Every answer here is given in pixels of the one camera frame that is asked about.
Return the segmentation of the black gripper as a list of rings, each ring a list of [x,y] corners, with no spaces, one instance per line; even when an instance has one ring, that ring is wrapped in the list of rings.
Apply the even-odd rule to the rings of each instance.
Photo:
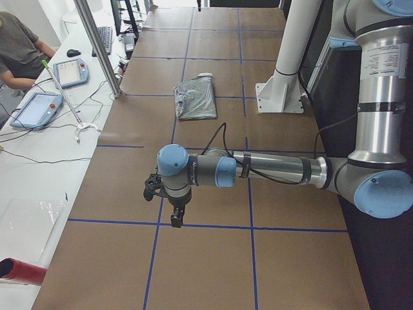
[[[170,216],[171,226],[174,228],[182,228],[185,216],[185,207],[192,199],[192,191],[189,190],[184,196],[181,197],[168,197],[168,201],[174,206],[174,211]]]

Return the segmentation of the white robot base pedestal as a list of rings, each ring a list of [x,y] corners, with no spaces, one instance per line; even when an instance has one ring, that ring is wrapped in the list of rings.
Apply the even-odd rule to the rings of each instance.
[[[320,6],[321,1],[291,1],[274,73],[256,84],[258,112],[304,112],[299,71]]]

